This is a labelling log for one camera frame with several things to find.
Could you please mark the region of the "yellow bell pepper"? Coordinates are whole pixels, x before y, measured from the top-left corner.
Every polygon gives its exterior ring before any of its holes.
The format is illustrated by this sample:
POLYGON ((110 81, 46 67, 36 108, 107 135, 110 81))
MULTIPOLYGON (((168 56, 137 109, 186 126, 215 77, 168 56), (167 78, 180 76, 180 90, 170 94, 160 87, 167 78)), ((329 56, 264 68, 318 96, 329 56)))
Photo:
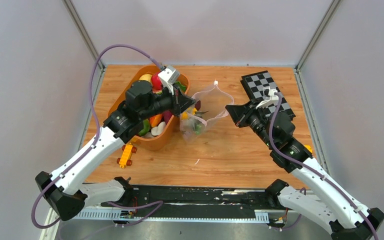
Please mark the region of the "yellow bell pepper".
POLYGON ((198 110, 195 107, 189 107, 181 115, 181 120, 188 120, 191 116, 194 116, 198 110))

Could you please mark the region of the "clear zip top bag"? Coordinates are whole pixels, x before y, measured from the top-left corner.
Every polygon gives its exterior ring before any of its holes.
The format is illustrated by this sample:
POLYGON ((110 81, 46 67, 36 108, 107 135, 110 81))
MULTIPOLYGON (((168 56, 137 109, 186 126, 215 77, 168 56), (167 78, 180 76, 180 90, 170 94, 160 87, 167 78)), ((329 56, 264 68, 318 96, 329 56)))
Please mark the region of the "clear zip top bag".
POLYGON ((232 95, 219 88, 219 82, 193 94, 196 103, 180 115, 179 130, 185 141, 191 142, 212 128, 229 114, 227 105, 235 100, 232 95))

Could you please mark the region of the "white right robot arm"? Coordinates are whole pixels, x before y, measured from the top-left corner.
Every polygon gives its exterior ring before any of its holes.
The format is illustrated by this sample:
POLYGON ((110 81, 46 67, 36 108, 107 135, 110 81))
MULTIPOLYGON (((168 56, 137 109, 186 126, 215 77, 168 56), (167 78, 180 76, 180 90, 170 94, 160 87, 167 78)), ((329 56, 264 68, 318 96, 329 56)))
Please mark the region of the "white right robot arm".
POLYGON ((252 129, 280 168, 302 181, 318 197, 315 200, 277 179, 266 189, 266 204, 272 209, 283 206, 298 212, 322 227, 333 240, 379 239, 377 231, 384 213, 358 201, 322 168, 311 151, 293 136, 295 125, 287 113, 275 109, 266 116, 264 106, 264 102, 249 101, 226 105, 225 109, 237 127, 252 129))

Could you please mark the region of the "light green pepper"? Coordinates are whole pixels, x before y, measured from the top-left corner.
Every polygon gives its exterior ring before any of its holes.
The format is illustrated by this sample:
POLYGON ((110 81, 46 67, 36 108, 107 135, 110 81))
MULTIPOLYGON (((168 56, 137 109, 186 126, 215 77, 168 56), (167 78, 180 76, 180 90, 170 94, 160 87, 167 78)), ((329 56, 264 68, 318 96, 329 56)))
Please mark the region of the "light green pepper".
POLYGON ((203 124, 200 120, 194 119, 192 121, 192 131, 196 135, 200 135, 205 130, 205 124, 203 124))

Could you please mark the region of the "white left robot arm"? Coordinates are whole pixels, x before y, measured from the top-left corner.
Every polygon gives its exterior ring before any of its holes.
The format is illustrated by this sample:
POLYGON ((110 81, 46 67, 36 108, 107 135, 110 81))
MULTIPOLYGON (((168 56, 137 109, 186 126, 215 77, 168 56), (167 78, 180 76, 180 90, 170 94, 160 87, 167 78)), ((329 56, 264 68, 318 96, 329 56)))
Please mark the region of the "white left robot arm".
POLYGON ((195 100, 172 84, 154 93, 152 85, 138 80, 125 91, 125 99, 103 122, 95 136, 70 160, 51 173, 40 172, 35 181, 59 219, 68 221, 85 207, 117 202, 129 206, 133 188, 122 177, 85 184, 85 179, 115 151, 144 128, 144 120, 165 111, 179 117, 195 100))

